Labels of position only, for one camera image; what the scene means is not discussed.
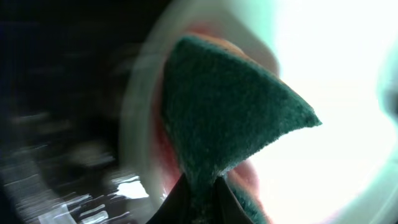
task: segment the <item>scouring pad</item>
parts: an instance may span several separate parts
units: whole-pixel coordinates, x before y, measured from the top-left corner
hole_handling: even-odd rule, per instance
[[[196,220],[211,220],[203,216],[211,216],[208,203],[218,177],[281,135],[321,124],[274,74],[240,51],[197,35],[182,37],[166,61],[161,115],[190,184]],[[238,199],[240,192],[234,189]],[[239,202],[248,213],[255,211],[246,200],[242,195]]]

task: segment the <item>green scouring pad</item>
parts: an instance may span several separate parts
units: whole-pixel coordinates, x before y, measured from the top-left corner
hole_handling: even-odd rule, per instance
[[[217,177],[264,146],[321,124],[278,77],[195,35],[182,37],[165,64],[161,114],[194,207],[206,205]]]

